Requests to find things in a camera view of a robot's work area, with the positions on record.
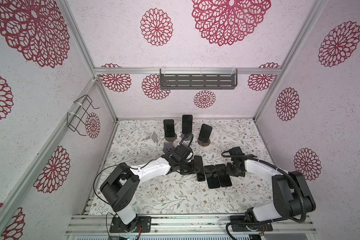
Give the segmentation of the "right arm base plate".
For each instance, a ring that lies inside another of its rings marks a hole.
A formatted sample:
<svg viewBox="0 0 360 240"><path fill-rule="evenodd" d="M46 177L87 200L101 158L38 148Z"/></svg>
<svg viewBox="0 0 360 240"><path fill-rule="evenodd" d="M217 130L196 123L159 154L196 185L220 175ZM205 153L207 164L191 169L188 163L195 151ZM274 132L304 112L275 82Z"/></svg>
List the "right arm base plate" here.
<svg viewBox="0 0 360 240"><path fill-rule="evenodd" d="M239 216L230 216L230 220L232 223L231 227L233 232L271 232L273 231L273 226L271 223L262 224L262 225L243 225L238 224L241 222L254 223L255 221L247 220L244 215Z"/></svg>

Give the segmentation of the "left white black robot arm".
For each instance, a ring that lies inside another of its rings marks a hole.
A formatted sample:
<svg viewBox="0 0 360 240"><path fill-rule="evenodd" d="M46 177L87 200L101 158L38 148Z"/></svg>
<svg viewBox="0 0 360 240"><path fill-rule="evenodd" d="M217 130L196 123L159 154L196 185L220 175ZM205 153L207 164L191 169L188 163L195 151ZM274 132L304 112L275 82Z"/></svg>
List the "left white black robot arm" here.
<svg viewBox="0 0 360 240"><path fill-rule="evenodd" d="M150 160L146 164L128 166L121 163L115 167L100 186L100 192L124 226L135 226L138 216L131 200L140 184L173 172L193 174L195 164L189 159L194 151L188 145L180 144L168 154Z"/></svg>

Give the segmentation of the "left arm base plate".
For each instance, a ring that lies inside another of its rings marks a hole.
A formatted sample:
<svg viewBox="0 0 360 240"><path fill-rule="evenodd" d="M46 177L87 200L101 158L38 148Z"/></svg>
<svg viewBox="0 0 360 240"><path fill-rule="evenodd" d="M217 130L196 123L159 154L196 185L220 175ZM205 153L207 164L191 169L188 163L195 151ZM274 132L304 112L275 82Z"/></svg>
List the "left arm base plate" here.
<svg viewBox="0 0 360 240"><path fill-rule="evenodd" d="M124 224L119 217L113 217L110 233L149 233L152 217L137 216L129 224Z"/></svg>

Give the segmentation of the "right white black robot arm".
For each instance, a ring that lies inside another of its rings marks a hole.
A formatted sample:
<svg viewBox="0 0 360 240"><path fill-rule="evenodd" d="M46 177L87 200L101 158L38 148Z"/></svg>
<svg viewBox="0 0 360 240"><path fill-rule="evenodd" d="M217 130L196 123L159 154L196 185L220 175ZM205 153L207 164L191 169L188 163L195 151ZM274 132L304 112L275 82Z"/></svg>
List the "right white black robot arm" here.
<svg viewBox="0 0 360 240"><path fill-rule="evenodd" d="M298 171L288 172L275 165L257 159L253 155L231 155L234 174L253 174L272 187L272 200L250 208L239 224L260 225L284 220L304 223L307 214L316 210L316 202L304 175Z"/></svg>

